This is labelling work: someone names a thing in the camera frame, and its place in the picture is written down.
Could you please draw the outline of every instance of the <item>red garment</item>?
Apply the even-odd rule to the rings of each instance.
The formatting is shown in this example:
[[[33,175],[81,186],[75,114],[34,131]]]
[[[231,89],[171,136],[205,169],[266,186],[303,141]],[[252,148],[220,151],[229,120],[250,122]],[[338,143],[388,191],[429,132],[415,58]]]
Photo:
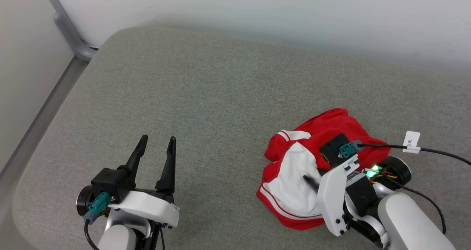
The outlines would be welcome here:
[[[342,108],[331,109],[298,126],[281,131],[269,142],[265,156],[272,163],[263,170],[257,197],[288,228],[306,230],[324,223],[316,207],[316,193],[302,179],[308,174],[320,182],[317,168],[330,170],[319,148],[338,134],[350,141],[386,144],[368,136],[358,121]],[[358,153],[360,168],[383,161],[389,148],[365,147]]]

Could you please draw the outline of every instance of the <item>cable label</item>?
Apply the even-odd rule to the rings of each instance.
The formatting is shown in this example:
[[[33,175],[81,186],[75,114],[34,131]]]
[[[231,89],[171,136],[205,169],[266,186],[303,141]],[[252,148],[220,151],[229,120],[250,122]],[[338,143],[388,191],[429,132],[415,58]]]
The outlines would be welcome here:
[[[404,153],[419,153],[420,148],[417,147],[420,133],[417,131],[407,131],[404,143],[402,145],[407,146],[407,149],[402,149]]]

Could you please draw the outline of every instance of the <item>gray fabric surface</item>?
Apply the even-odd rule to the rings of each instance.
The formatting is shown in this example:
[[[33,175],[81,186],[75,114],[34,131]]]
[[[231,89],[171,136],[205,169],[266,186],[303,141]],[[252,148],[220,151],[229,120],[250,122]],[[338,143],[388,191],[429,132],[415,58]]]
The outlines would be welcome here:
[[[374,249],[354,230],[282,226],[256,198],[271,136],[347,107],[373,137],[471,157],[470,78],[361,57],[324,54],[197,32],[131,28],[113,35],[77,81],[15,192],[14,219],[41,250],[90,249],[75,199],[104,167],[125,163],[149,135],[137,175],[153,188],[177,138],[179,226],[168,249]],[[468,249],[469,173],[437,154],[392,151],[412,169],[409,186],[442,208],[447,237]],[[432,205],[412,198],[440,227]],[[105,219],[91,226],[99,241]]]

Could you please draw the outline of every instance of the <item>green led light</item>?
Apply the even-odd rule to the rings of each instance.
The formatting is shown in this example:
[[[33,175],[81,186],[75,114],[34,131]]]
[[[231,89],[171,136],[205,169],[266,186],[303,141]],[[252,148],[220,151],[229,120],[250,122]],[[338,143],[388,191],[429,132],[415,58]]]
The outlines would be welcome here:
[[[381,167],[375,165],[375,166],[373,166],[371,169],[373,169],[373,170],[379,170],[379,169],[381,169]],[[376,172],[372,172],[372,171],[366,172],[366,175],[367,175],[369,178],[372,178],[372,177],[375,176],[376,174],[377,174]]]

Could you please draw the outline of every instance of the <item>teal connector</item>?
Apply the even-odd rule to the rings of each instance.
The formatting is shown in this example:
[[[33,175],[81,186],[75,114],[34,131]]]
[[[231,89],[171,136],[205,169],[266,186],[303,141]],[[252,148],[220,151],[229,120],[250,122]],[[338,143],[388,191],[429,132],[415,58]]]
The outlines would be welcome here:
[[[339,158],[348,158],[350,155],[363,150],[362,147],[358,147],[359,143],[361,143],[361,141],[354,141],[340,146]]]
[[[106,192],[101,192],[98,198],[90,205],[89,211],[84,215],[84,221],[89,220],[89,224],[92,225],[110,203],[111,196]]]

